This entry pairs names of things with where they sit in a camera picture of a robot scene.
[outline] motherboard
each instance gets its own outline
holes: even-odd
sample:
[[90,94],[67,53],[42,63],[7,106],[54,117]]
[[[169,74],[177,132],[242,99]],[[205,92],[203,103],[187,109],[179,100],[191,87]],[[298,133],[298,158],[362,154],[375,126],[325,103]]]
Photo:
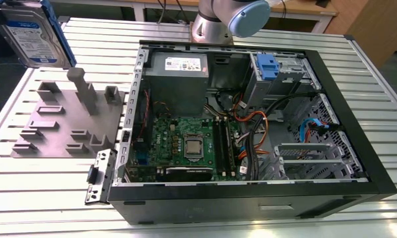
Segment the motherboard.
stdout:
[[135,151],[131,182],[238,180],[233,136],[238,124],[227,118],[155,118],[147,152]]

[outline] blue hard drive label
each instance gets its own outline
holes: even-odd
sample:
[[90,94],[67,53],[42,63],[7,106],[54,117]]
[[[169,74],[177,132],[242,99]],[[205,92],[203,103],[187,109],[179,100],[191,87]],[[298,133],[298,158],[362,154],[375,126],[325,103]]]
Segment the blue hard drive label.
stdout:
[[6,28],[10,31],[26,57],[38,63],[54,63],[57,61],[46,36],[37,23],[7,21]]

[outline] aluminum extrusion table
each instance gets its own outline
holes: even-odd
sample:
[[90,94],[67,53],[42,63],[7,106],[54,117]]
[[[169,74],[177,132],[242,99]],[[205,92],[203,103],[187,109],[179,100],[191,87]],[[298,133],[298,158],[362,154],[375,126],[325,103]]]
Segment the aluminum extrusion table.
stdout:
[[[71,18],[65,36],[97,90],[129,90],[138,40],[189,41],[175,24]],[[354,41],[342,36],[259,31],[237,45],[317,50],[397,185],[397,95]],[[0,113],[0,236],[29,237],[397,237],[397,195],[322,219],[131,226],[111,206],[85,206],[94,159],[13,159],[10,148],[27,122],[41,81],[74,89],[55,68],[27,69]]]

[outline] power supply label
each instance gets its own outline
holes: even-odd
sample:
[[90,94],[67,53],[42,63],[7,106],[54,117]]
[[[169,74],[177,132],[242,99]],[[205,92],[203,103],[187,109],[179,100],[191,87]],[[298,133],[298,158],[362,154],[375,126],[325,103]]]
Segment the power supply label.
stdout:
[[165,70],[201,71],[199,59],[197,58],[166,58]]
[[7,21],[6,28],[27,58],[39,63],[54,63],[57,61],[37,23]]

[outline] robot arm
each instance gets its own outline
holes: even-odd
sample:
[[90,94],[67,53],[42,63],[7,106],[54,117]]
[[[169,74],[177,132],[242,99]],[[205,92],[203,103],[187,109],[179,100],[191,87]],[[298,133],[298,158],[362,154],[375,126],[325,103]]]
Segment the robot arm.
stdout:
[[229,44],[251,36],[269,19],[265,0],[201,0],[191,36],[198,43]]

